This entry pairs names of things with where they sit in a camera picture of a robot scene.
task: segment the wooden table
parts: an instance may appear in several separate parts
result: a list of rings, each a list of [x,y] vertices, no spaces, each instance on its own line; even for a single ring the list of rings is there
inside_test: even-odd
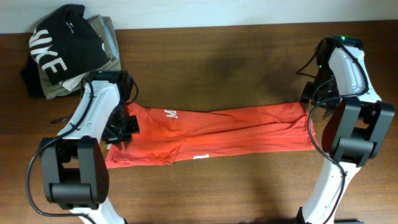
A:
[[[117,30],[123,69],[139,84],[145,107],[211,111],[298,101],[307,77],[294,75],[318,41],[331,34],[363,40],[373,87],[398,106],[398,21],[284,24],[189,29]],[[29,34],[0,35],[1,223],[81,223],[45,218],[30,207],[25,173],[43,137],[64,124],[78,97],[27,96],[19,74]],[[316,74],[316,66],[307,72]],[[315,118],[318,140],[326,124]],[[379,155],[354,178],[337,218],[398,223],[398,116]],[[316,151],[252,154],[109,171],[109,198],[129,223],[237,223],[292,218],[304,205],[322,166]],[[47,203],[38,163],[32,173],[38,206]]]

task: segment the orange shirt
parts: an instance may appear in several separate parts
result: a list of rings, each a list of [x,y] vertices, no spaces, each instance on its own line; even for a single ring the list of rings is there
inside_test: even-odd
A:
[[[111,146],[107,168],[314,149],[307,132],[308,113],[300,103],[209,113],[145,109],[132,103],[128,110],[137,116],[140,133],[130,142]]]

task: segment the black cable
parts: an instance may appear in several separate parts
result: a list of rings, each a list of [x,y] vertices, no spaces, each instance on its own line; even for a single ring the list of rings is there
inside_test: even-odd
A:
[[[316,78],[316,76],[314,76],[314,75],[303,73],[301,71],[304,70],[312,62],[312,60],[315,58],[315,56],[317,54],[317,49],[318,49],[318,47],[315,49],[315,53],[311,56],[310,60],[302,68],[297,70],[297,72],[296,72],[297,75],[304,75],[304,76],[307,76],[307,77]]]
[[[43,215],[43,216],[46,216],[46,217],[84,217],[84,218],[86,218],[89,222],[91,222],[92,224],[96,224],[96,223],[94,222],[94,220],[88,216],[88,214],[84,214],[84,213],[74,213],[74,214],[62,214],[62,213],[58,213],[58,214],[57,214],[57,213],[47,213],[47,212],[43,212],[43,211],[41,211],[41,210],[36,206],[36,204],[35,204],[35,202],[33,201],[33,198],[32,198],[32,192],[30,192],[30,173],[32,172],[32,168],[33,168],[33,164],[34,164],[35,160],[38,158],[38,156],[39,156],[46,148],[48,148],[49,146],[55,144],[55,143],[56,143],[57,141],[59,141],[60,139],[64,138],[65,136],[68,136],[69,134],[71,134],[72,132],[74,132],[74,131],[79,127],[79,125],[83,122],[83,120],[85,119],[85,117],[86,117],[86,115],[87,115],[87,113],[88,113],[88,110],[90,109],[90,106],[91,106],[91,104],[92,104],[92,102],[93,102],[93,99],[94,99],[94,88],[93,88],[93,85],[91,84],[91,82],[90,82],[89,79],[84,78],[84,79],[82,79],[82,82],[83,82],[83,81],[86,81],[86,82],[89,84],[89,86],[90,86],[90,91],[91,91],[91,93],[90,93],[90,100],[89,100],[89,102],[88,102],[88,104],[87,104],[86,109],[84,110],[84,112],[83,112],[81,118],[78,120],[78,122],[77,122],[76,124],[72,125],[72,128],[71,128],[70,130],[68,130],[67,132],[65,132],[65,133],[63,133],[63,134],[61,134],[61,135],[58,135],[56,138],[54,138],[53,140],[49,141],[46,145],[44,145],[43,147],[41,147],[40,149],[38,149],[38,150],[36,151],[36,153],[34,154],[32,160],[30,160],[29,166],[28,166],[28,168],[27,168],[27,173],[26,173],[26,185],[25,185],[25,188],[26,188],[26,194],[27,194],[27,198],[28,198],[28,200],[29,200],[29,203],[30,203],[30,205],[32,206],[32,208],[33,208],[38,214]]]
[[[118,135],[115,132],[113,132],[110,128],[108,128],[107,126],[105,126],[105,131],[110,133],[114,138],[119,138]]]
[[[312,97],[311,97],[311,100],[314,101],[314,100],[313,100],[313,97],[315,96],[315,94],[317,93],[317,91],[318,91],[324,84],[326,84],[326,83],[328,83],[328,82],[330,82],[330,81],[332,81],[332,80],[334,80],[334,79],[335,79],[335,78],[332,77],[331,79],[329,79],[329,80],[325,81],[324,83],[322,83],[321,85],[319,85],[318,88],[313,92],[313,95],[312,95]]]
[[[332,210],[331,210],[331,212],[330,212],[328,218],[323,222],[323,224],[326,224],[326,223],[329,221],[329,219],[333,216],[334,212],[335,212],[336,209],[337,209],[338,203],[339,203],[339,201],[340,201],[340,199],[341,199],[341,196],[343,195],[343,192],[344,192],[344,186],[345,186],[347,174],[346,174],[346,172],[344,171],[344,168],[343,168],[339,163],[337,163],[336,161],[334,161],[327,153],[323,152],[322,149],[318,146],[318,144],[316,144],[314,138],[312,137],[312,132],[311,132],[311,120],[312,120],[312,116],[313,116],[313,114],[315,113],[315,110],[316,110],[318,107],[320,107],[322,104],[324,104],[324,103],[327,103],[327,102],[333,101],[333,100],[338,100],[338,99],[341,99],[341,98],[349,98],[349,97],[361,96],[361,95],[363,95],[363,94],[365,94],[365,93],[367,93],[367,92],[369,91],[368,79],[366,78],[366,74],[365,74],[365,71],[363,70],[363,67],[361,66],[361,64],[359,64],[358,59],[357,59],[356,57],[354,57],[354,55],[351,54],[351,52],[349,52],[349,51],[344,47],[344,45],[343,45],[340,41],[338,41],[338,40],[336,40],[336,39],[334,39],[334,38],[331,38],[331,37],[325,37],[324,39],[322,39],[322,40],[320,41],[320,43],[318,44],[318,47],[315,49],[314,55],[312,55],[311,59],[310,59],[300,70],[298,70],[296,73],[300,73],[305,67],[307,67],[307,66],[310,64],[310,62],[315,58],[315,56],[316,56],[316,54],[317,54],[317,52],[318,52],[318,49],[319,49],[320,44],[321,44],[322,41],[325,40],[325,39],[331,39],[331,40],[335,41],[335,43],[337,44],[337,47],[342,48],[342,49],[344,50],[344,52],[345,52],[346,54],[348,54],[348,56],[354,61],[354,63],[357,65],[357,67],[359,68],[359,71],[361,72],[361,74],[362,74],[362,76],[363,76],[364,83],[365,83],[365,88],[364,88],[364,90],[363,90],[361,93],[353,93],[353,94],[347,94],[347,95],[340,95],[340,96],[335,96],[335,97],[331,97],[331,98],[327,98],[327,99],[321,100],[320,102],[318,102],[318,103],[312,108],[312,110],[311,110],[311,112],[310,112],[310,114],[309,114],[309,116],[308,116],[307,129],[308,129],[308,135],[309,135],[309,137],[310,137],[310,140],[311,140],[312,144],[314,145],[315,149],[316,149],[323,157],[325,157],[325,158],[328,159],[330,162],[332,162],[334,165],[336,165],[336,166],[339,168],[340,172],[341,172],[341,188],[340,188],[340,192],[339,192],[339,194],[338,194],[338,196],[337,196],[337,200],[336,200],[335,205],[333,206],[333,208],[332,208]]]
[[[136,87],[136,95],[134,96],[134,98],[130,102],[127,103],[127,105],[130,105],[132,102],[135,102],[135,100],[138,97],[139,89],[138,89],[137,83],[134,82],[134,86]]]

